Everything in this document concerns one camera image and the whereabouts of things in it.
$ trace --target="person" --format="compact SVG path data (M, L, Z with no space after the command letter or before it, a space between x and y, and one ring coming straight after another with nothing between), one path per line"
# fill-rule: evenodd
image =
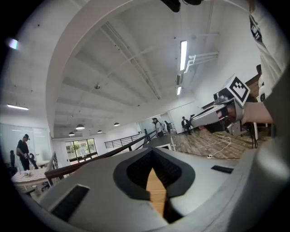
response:
M28 147L26 141L29 139L28 134L25 134L22 140L19 140L17 145L17 155L20 157L20 162L24 171L29 170Z
M167 128L168 133L170 133L170 125L169 125L169 123L167 121L164 121L164 122L166 124L166 128Z
M260 3L249 0L250 29L261 55L261 73L265 85L265 96L269 96L290 62L290 46L279 26ZM227 107L230 118L235 119L236 111ZM247 122L271 123L274 121L264 102L246 102L242 124Z
M155 124L155 129L156 129L156 137L162 137L163 132L162 132L162 124L158 121L157 118L153 118L153 123Z
M11 162L11 172L12 175L14 175L16 173L17 168L15 166L15 155L13 150L10 151L10 162Z
M184 128L184 130L187 129L188 135L191 135L190 123L187 119L185 119L184 116L182 117L181 125Z
M166 128L166 124L165 124L165 122L164 121L162 121L162 131L164 132L164 133L167 133L167 128Z

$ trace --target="table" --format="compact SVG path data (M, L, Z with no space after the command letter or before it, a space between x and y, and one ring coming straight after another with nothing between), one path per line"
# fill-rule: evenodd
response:
M167 146L169 150L172 150L171 145L170 145L171 142L173 144L171 136L165 135L162 137L158 137L156 139L151 139L151 141L148 144L146 144L144 147L166 147Z
M24 171L17 172L12 178L11 181L15 186L21 186L26 189L26 186L29 185L36 185L42 182L48 181L48 179L45 176L46 168L42 169L33 169L29 170L31 172L31 176L24 177Z

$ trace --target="staircase railing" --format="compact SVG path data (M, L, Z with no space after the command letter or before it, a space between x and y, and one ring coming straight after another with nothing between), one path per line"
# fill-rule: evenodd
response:
M122 147L128 143L135 141L136 139L138 139L138 137L139 137L139 134L121 138L118 140L112 140L112 141L105 142L105 145L106 145L106 148Z
M73 165L70 165L70 166L66 166L66 167L63 167L63 168L59 168L59 169L51 169L51 170L47 169L48 171L45 172L45 176L47 177L50 185L53 185L53 183L54 183L53 179L54 178L62 179L64 175L67 175L67 174L75 172L77 169L79 169L80 167L82 167L83 165L85 165L87 163L93 162L95 160L103 159L103 158L106 158L106 157L111 157L111 156L116 155L119 152L121 152L121 151L123 151L123 150L125 150L127 148L129 148L129 150L131 151L132 150L131 146L136 144L136 143L138 143L139 141L141 141L143 139L145 139L144 144L147 143L148 141L151 140L152 137L150 138L150 135L153 134L153 133L156 134L155 131L153 131L153 132L151 132L149 134L147 133L147 131L145 131L145 136L143 136L143 137L141 137L139 139L136 139L136 140L134 140L134 141L122 146L122 147L119 147L119 148L117 148L117 149L115 149L113 151L110 151L108 153L105 153L103 155L95 157L93 159L90 159L90 160L87 160L87 161L84 161L84 162L81 162L81 163L78 163L78 164L73 164Z

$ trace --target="man in black shirt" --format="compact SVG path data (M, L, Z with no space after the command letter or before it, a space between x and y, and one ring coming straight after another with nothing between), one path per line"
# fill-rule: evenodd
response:
M28 140L28 134L25 134L22 140L19 140L17 145L17 155L20 157L20 162L24 171L29 170L29 161L28 161L28 147L26 141Z
M188 134L191 135L191 131L190 131L190 123L187 119L185 119L185 117L182 117L182 121L181 121L181 125L184 128L184 130L188 131Z

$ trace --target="white cable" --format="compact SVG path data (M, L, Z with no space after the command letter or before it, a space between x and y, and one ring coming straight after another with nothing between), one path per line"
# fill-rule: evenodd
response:
M221 149L220 151L217 151L216 153L219 153L219 152L223 151L223 150L226 149L230 144L232 144L232 141L231 141L231 138L230 138L230 137L224 137L222 140L223 140L223 141L218 142L218 143L224 143L224 142L228 142L228 141L229 141L229 143L228 143L228 145L227 145L226 147L224 147L224 148ZM213 145L213 144L218 144L218 143L211 143L211 144L208 144L208 145L205 145L205 146L202 146L202 147L189 147L189 148L192 148L192 149L200 149L200 148L203 148L203 147L206 147L206 146L210 146L210 145ZM212 158L216 153L214 153L213 155L208 155L208 158Z

